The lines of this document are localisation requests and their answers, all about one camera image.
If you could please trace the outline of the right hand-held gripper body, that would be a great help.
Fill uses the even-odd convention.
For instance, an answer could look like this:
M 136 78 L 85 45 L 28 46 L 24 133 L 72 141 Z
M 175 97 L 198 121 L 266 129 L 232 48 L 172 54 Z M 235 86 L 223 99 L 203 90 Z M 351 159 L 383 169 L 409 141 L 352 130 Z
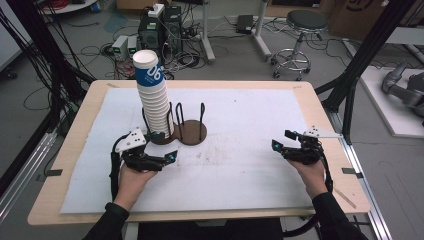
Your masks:
M 319 139 L 341 137 L 342 135 L 340 133 L 312 126 L 303 133 L 299 133 L 296 141 L 300 143 L 300 147 L 283 147 L 282 156 L 287 160 L 299 162 L 304 165 L 314 164 L 325 157 Z

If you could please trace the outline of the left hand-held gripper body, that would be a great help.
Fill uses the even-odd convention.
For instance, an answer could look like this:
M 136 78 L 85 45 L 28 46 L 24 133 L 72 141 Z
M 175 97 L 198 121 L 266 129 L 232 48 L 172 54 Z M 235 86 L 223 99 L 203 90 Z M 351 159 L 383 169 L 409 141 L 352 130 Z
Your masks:
M 130 169 L 138 172 L 161 171 L 164 157 L 150 156 L 145 152 L 148 140 L 140 128 L 121 136 L 114 145 L 114 159 L 123 161 Z

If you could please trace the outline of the stack of white paper cups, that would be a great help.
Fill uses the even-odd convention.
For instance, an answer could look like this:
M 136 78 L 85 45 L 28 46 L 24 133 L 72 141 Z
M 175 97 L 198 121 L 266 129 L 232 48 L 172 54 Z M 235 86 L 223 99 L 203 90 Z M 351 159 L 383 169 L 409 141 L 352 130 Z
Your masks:
M 166 81 L 163 80 L 154 86 L 138 84 L 137 89 L 150 131 L 163 133 L 166 138 L 169 138 L 174 132 L 174 123 Z

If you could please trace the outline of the brown cup holder wire rack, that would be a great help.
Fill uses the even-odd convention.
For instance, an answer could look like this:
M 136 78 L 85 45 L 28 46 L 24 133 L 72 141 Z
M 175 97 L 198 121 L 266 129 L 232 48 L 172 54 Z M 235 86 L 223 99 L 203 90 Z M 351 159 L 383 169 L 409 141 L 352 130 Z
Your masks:
M 176 122 L 174 123 L 174 132 L 169 137 L 160 142 L 153 142 L 158 145 L 166 145 L 174 140 L 179 140 L 182 144 L 187 146 L 195 146 L 202 143 L 207 136 L 207 127 L 203 122 L 204 113 L 206 110 L 205 104 L 200 104 L 200 117 L 198 120 L 185 120 L 183 105 L 179 102 L 176 107 Z M 142 118 L 147 128 L 147 134 L 150 131 L 146 118 L 144 116 L 144 110 L 142 109 Z

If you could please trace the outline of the person's right hand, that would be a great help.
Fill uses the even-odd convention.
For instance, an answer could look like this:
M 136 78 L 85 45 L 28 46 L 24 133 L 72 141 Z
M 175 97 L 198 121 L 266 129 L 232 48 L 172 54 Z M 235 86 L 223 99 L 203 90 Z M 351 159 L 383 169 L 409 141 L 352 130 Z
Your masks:
M 295 161 L 289 161 L 289 163 L 297 170 L 311 199 L 328 191 L 325 185 L 325 168 L 322 162 L 318 161 L 310 165 Z

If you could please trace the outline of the person's left hand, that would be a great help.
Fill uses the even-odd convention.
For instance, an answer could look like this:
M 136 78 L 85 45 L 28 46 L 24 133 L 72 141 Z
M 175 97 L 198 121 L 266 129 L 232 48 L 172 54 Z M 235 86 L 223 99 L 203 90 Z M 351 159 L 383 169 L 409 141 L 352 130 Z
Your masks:
M 120 170 L 119 189 L 113 203 L 130 211 L 155 171 L 138 172 L 123 165 Z

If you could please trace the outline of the white foam mat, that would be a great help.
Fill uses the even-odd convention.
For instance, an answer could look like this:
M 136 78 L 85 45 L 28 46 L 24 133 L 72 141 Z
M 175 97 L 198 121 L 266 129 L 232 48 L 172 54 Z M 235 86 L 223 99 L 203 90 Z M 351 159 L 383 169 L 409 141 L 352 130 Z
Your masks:
M 177 160 L 152 178 L 134 206 L 136 212 L 184 212 L 270 208 L 310 208 L 296 170 L 273 151 L 272 141 L 293 147 L 287 130 L 310 128 L 292 90 L 169 90 L 187 119 L 202 119 L 206 139 L 196 146 L 179 141 L 146 152 Z M 80 154 L 61 211 L 101 213 L 111 199 L 110 153 L 115 141 L 143 128 L 141 100 L 134 88 L 107 91 Z

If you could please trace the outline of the white platform board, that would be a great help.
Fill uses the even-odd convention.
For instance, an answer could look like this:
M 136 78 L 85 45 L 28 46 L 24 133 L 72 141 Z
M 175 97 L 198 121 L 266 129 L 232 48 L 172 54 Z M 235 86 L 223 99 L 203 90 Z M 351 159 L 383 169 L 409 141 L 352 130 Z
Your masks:
M 361 83 L 392 136 L 424 139 L 424 118 L 416 116 L 400 99 L 382 92 L 383 79 L 390 71 L 390 67 L 370 66 L 362 74 Z

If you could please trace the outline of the black computer tower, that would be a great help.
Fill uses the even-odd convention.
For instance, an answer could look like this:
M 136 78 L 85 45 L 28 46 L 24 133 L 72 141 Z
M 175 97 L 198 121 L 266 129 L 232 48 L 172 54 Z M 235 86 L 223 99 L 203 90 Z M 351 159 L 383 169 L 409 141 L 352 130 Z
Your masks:
M 168 48 L 172 53 L 178 53 L 182 50 L 181 37 L 181 7 L 166 6 L 164 12 L 164 24 Z
M 143 49 L 153 50 L 159 58 L 163 57 L 162 48 L 165 37 L 163 25 L 158 18 L 144 14 L 141 17 L 138 35 Z

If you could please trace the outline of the white metal desk leg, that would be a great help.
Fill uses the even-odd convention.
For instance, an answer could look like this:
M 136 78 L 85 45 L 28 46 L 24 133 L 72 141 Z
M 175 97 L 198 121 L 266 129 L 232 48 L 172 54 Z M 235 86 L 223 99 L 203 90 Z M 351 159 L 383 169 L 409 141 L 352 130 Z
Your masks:
M 210 0 L 202 0 L 202 33 L 201 41 L 206 54 L 207 63 L 211 64 L 215 61 L 215 55 L 208 38 L 208 9 Z
M 261 0 L 257 23 L 255 25 L 255 28 L 252 30 L 253 39 L 256 42 L 257 46 L 259 47 L 259 50 L 263 54 L 265 60 L 268 60 L 268 58 L 271 56 L 271 51 L 269 50 L 268 46 L 266 45 L 262 37 L 262 29 L 263 29 L 268 2 L 269 0 Z

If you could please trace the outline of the black round stool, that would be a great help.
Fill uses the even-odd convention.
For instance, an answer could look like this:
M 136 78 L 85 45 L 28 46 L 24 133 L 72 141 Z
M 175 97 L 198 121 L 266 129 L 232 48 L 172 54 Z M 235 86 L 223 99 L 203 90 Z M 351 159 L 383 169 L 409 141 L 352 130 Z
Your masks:
M 327 29 L 328 22 L 324 15 L 310 10 L 293 10 L 287 14 L 286 23 L 293 30 L 300 33 L 293 48 L 281 49 L 270 60 L 275 67 L 273 77 L 278 79 L 282 69 L 298 73 L 297 81 L 302 75 L 311 70 L 311 60 L 300 48 L 307 35 L 315 34 L 321 38 L 320 33 Z

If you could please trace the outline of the black box on floor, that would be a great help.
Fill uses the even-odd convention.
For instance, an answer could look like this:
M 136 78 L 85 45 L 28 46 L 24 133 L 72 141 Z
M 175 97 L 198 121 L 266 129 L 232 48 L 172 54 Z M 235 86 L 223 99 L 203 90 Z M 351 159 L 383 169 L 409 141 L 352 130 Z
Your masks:
M 236 24 L 236 32 L 241 34 L 250 34 L 253 27 L 252 15 L 239 15 Z

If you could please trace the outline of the white power strip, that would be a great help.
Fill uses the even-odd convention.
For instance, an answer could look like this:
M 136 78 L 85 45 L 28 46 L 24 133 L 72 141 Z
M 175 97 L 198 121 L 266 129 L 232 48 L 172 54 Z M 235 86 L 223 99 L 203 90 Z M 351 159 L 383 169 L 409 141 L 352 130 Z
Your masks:
M 163 4 L 155 4 L 151 10 L 148 11 L 148 16 L 159 18 L 165 6 Z

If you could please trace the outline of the brown cardboard box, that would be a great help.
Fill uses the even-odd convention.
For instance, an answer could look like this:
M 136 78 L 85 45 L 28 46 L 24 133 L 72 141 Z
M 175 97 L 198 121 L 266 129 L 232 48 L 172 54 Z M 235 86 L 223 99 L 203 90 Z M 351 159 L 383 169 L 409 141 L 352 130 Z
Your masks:
M 387 6 L 406 0 L 336 0 L 328 21 L 330 35 L 364 40 Z

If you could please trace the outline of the white round table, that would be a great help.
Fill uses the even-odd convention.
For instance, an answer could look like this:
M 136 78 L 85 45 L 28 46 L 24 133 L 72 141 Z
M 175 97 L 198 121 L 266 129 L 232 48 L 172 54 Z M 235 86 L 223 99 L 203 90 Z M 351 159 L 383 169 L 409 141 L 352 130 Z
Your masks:
M 66 6 L 63 7 L 48 7 L 47 5 L 44 5 L 42 7 L 42 11 L 45 14 L 69 13 L 90 7 L 91 5 L 96 4 L 97 2 L 98 0 L 84 0 L 84 2 L 81 4 L 68 3 Z

